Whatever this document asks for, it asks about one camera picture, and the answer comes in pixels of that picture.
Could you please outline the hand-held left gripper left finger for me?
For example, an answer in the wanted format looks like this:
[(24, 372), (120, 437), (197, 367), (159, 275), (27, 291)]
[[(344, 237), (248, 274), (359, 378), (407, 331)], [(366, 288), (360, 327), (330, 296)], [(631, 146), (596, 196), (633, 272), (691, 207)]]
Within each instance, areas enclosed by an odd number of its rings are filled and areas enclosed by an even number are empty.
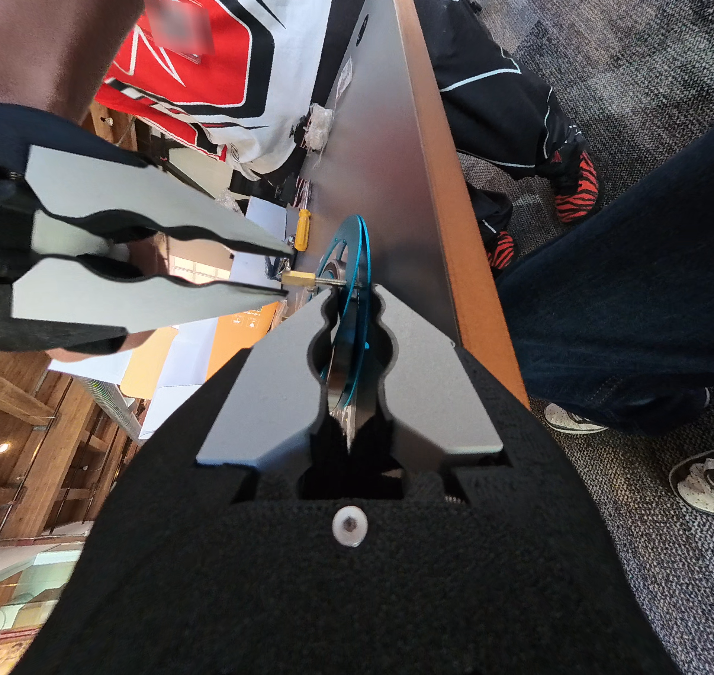
[(300, 494), (311, 439), (328, 415), (323, 376), (333, 355), (339, 291), (325, 289), (254, 345), (196, 455), (285, 479)]

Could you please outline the white box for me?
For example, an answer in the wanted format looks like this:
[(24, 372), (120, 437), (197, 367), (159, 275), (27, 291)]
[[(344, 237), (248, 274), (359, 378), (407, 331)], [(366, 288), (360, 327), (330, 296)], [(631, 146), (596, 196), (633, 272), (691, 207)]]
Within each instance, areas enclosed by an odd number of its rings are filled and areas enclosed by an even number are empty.
[(148, 406), (138, 442), (142, 444), (151, 438), (154, 432), (200, 387), (201, 384), (158, 387)]

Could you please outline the person's right hand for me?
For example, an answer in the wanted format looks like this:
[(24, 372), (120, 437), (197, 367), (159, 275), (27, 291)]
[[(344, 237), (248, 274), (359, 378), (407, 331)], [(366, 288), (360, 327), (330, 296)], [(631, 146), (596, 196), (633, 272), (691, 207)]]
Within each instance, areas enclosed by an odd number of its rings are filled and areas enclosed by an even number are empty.
[(1, 102), (81, 124), (144, 0), (1, 0)]

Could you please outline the person's blue jeans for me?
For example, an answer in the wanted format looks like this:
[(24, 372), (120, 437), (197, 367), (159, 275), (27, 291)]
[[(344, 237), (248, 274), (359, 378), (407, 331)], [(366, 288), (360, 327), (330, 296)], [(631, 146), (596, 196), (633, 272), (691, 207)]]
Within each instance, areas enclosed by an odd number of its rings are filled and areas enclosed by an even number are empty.
[(713, 130), (496, 288), (527, 393), (659, 436), (713, 389)]

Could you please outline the orange cardboard box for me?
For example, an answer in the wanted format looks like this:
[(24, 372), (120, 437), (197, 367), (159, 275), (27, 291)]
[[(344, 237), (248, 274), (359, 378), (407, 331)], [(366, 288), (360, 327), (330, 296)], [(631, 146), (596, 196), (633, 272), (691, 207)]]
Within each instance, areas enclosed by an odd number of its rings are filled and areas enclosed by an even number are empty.
[[(230, 251), (211, 241), (168, 242), (169, 270), (194, 284), (232, 281), (261, 288), (280, 288), (266, 275), (264, 257)], [(232, 312), (217, 319), (176, 325), (178, 333), (171, 343), (159, 388), (200, 386), (241, 349), (252, 347), (269, 331), (278, 302), (260, 308)]]

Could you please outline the clear plastic bag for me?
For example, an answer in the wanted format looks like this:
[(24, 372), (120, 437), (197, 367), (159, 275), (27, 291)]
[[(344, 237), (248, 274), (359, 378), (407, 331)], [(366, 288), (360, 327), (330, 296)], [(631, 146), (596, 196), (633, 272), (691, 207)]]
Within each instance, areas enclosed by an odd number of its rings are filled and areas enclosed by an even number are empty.
[(358, 430), (356, 426), (357, 409), (350, 403), (331, 412), (330, 446), (340, 456), (347, 456), (353, 446)]

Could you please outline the brass standoff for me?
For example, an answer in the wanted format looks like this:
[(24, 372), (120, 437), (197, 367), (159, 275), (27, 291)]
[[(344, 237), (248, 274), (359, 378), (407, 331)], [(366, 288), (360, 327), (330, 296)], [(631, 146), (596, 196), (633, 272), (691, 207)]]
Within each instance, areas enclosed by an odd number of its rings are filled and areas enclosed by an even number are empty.
[(317, 276), (314, 273), (305, 271), (284, 271), (280, 277), (283, 286), (303, 287), (314, 289), (317, 287), (346, 288), (353, 291), (357, 288), (364, 288), (362, 283), (356, 281), (346, 281), (338, 278), (326, 278)]

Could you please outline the grey desk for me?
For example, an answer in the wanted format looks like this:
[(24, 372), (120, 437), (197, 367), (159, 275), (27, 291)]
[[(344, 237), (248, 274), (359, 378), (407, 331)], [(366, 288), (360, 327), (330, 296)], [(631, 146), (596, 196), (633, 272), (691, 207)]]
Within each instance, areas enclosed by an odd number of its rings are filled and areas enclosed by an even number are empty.
[(515, 357), (414, 0), (366, 0), (341, 62), (352, 76), (300, 175), (312, 213), (301, 270), (345, 218), (366, 222), (373, 283), (468, 350), (527, 409)]

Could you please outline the person's sneaker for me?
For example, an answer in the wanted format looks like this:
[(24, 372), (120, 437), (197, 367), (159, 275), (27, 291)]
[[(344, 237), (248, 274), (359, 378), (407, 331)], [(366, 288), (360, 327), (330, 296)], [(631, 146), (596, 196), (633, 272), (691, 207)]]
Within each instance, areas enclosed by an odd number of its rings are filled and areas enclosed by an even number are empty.
[(555, 403), (549, 403), (544, 408), (543, 417), (546, 424), (560, 434), (585, 436), (599, 434), (608, 430), (607, 426), (602, 426), (569, 412)]
[(683, 503), (702, 514), (713, 515), (713, 450), (676, 464), (668, 481)]

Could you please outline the blue round metal turntable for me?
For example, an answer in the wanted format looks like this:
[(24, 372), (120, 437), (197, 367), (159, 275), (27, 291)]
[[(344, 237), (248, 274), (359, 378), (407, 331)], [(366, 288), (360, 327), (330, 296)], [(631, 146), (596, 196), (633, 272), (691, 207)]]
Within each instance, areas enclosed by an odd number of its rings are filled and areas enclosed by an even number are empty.
[(369, 233), (362, 216), (347, 217), (324, 254), (317, 277), (338, 282), (337, 322), (331, 331), (332, 356), (323, 369), (328, 408), (345, 408), (357, 392), (365, 353), (371, 299)]

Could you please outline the white and tan carton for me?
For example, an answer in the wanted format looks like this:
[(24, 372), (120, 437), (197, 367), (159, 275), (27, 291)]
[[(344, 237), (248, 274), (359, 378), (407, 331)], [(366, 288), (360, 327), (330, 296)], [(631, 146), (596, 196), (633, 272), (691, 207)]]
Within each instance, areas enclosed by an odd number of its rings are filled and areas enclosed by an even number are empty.
[(48, 370), (106, 382), (119, 387), (126, 397), (150, 400), (156, 391), (159, 376), (178, 332), (175, 326), (159, 329), (146, 343), (132, 351), (87, 358), (74, 363), (52, 360)]

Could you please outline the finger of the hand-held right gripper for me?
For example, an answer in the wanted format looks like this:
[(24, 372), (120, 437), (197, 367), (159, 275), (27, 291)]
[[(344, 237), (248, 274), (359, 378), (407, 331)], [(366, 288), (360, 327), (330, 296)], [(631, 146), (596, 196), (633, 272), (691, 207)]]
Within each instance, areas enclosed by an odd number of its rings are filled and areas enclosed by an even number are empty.
[(243, 214), (160, 169), (31, 145), (25, 180), (46, 213), (97, 236), (145, 228), (180, 241), (214, 241), (231, 251), (290, 256), (290, 247)]
[(138, 333), (256, 310), (285, 296), (280, 288), (229, 281), (107, 278), (76, 259), (48, 256), (13, 282), (11, 317)]

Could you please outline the clear bag of white parts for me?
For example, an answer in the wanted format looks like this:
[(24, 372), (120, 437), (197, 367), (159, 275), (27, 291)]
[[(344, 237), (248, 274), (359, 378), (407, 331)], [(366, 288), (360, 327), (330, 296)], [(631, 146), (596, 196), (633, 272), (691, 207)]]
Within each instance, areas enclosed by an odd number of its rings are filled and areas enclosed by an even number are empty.
[(325, 149), (334, 120), (334, 109), (311, 104), (302, 143), (309, 152), (320, 153)]

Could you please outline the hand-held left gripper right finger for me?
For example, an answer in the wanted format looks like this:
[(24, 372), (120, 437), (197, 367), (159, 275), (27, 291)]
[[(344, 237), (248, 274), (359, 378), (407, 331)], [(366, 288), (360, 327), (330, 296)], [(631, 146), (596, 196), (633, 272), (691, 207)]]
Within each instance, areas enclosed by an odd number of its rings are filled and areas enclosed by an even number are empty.
[(448, 498), (462, 498), (456, 471), (500, 456), (503, 440), (456, 343), (388, 289), (372, 291), (380, 374), (365, 450), (407, 477), (437, 476)]

